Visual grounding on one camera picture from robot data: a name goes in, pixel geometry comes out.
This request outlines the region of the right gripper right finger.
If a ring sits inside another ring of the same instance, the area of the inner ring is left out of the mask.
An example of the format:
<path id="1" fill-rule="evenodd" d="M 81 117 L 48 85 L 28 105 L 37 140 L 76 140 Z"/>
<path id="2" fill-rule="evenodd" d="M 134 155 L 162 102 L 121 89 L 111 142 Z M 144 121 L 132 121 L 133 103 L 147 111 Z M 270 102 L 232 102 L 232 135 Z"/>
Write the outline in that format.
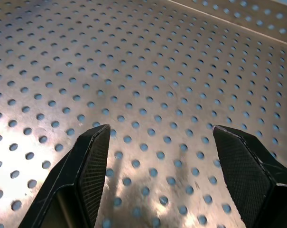
<path id="1" fill-rule="evenodd" d="M 216 125 L 223 177 L 246 228 L 287 228 L 287 168 L 244 131 Z"/>

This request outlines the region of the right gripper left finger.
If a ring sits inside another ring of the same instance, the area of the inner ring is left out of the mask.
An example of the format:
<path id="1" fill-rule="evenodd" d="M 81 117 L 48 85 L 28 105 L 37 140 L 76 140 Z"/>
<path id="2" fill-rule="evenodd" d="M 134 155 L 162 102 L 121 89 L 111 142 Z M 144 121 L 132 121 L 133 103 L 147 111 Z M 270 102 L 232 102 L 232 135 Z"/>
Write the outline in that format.
<path id="1" fill-rule="evenodd" d="M 50 171 L 18 228 L 94 228 L 111 127 L 87 130 Z"/>

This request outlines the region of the perforated metal tray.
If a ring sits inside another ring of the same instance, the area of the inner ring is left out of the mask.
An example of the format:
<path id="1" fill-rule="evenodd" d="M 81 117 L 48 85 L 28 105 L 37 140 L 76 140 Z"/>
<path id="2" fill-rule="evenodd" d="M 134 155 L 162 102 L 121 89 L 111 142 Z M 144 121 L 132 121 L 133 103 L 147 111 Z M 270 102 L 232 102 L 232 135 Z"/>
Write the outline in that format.
<path id="1" fill-rule="evenodd" d="M 287 167 L 287 4 L 0 0 L 0 228 L 102 124 L 96 228 L 246 228 L 212 128 L 256 136 Z"/>

